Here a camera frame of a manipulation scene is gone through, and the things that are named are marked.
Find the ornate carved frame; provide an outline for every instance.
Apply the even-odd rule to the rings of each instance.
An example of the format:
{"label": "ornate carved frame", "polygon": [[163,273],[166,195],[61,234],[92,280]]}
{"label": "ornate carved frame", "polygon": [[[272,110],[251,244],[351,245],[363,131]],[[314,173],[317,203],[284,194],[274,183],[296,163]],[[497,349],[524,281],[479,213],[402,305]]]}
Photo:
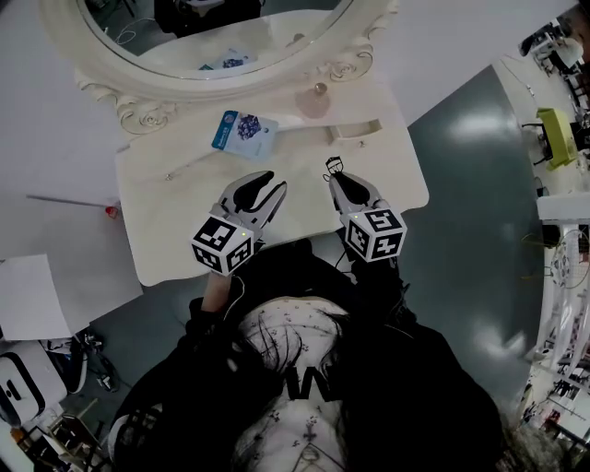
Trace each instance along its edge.
{"label": "ornate carved frame", "polygon": [[398,0],[352,0],[332,14],[337,19],[326,20],[333,23],[328,30],[314,41],[298,41],[294,52],[275,64],[235,77],[216,78],[218,71],[212,71],[191,79],[147,70],[118,46],[115,53],[99,39],[100,31],[89,27],[77,0],[39,1],[45,28],[77,68],[79,87],[97,100],[112,98],[121,126],[132,135],[161,129],[185,103],[236,97],[301,74],[335,82],[362,77],[372,67],[374,34],[387,28],[398,9]]}

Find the black and white marker cube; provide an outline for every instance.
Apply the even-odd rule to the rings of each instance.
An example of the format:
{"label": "black and white marker cube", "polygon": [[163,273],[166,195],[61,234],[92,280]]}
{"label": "black and white marker cube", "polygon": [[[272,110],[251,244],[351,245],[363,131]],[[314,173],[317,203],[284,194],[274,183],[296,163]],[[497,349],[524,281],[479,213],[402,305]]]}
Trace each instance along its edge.
{"label": "black and white marker cube", "polygon": [[191,244],[198,262],[228,276],[254,254],[254,233],[209,215]]}
{"label": "black and white marker cube", "polygon": [[391,208],[350,213],[342,218],[347,229],[346,241],[367,262],[399,255],[407,226],[402,216]]}

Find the white appliance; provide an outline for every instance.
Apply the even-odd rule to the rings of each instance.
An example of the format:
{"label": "white appliance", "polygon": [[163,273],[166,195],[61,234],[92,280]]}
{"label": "white appliance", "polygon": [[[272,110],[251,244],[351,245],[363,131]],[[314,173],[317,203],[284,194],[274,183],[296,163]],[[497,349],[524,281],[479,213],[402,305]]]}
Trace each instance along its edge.
{"label": "white appliance", "polygon": [[65,398],[64,382],[38,341],[0,353],[0,416],[17,428]]}

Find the white vanity table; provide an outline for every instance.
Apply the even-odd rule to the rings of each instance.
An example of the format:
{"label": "white vanity table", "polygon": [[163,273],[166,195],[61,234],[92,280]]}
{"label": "white vanity table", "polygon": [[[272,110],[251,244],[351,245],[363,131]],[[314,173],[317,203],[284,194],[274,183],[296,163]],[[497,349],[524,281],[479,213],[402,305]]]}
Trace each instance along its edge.
{"label": "white vanity table", "polygon": [[[265,228],[267,246],[341,227],[323,179],[325,162],[333,156],[399,211],[428,203],[395,98],[370,72],[371,38],[387,26],[395,2],[341,0],[333,12],[257,18],[179,38],[139,57],[109,42],[81,0],[41,2],[41,12],[53,39],[76,61],[80,87],[99,100],[113,100],[128,134],[129,147],[117,156],[117,177],[144,285],[208,271],[196,262],[190,238],[226,185],[254,171],[274,171],[276,181],[289,186],[273,224]],[[219,48],[244,42],[243,34],[254,48],[263,24],[273,47],[258,42],[256,62],[195,70]],[[305,37],[292,42],[293,31]],[[76,42],[70,41],[72,32]],[[331,106],[323,118],[311,119],[297,107],[295,94],[318,82],[328,86]],[[211,147],[227,110],[278,121],[267,161]]]}

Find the blue and white package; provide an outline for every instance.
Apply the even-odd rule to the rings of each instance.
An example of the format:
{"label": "blue and white package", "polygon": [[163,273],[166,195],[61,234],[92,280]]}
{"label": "blue and white package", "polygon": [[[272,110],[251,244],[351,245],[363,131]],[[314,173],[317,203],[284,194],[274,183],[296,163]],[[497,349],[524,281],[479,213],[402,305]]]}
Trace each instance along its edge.
{"label": "blue and white package", "polygon": [[210,64],[202,65],[199,70],[216,70],[216,69],[230,69],[232,67],[239,67],[254,62],[256,55],[244,49],[229,48],[228,51],[221,55],[219,59]]}
{"label": "blue and white package", "polygon": [[266,159],[275,140],[278,123],[260,116],[225,112],[213,140],[213,148],[248,159]]}

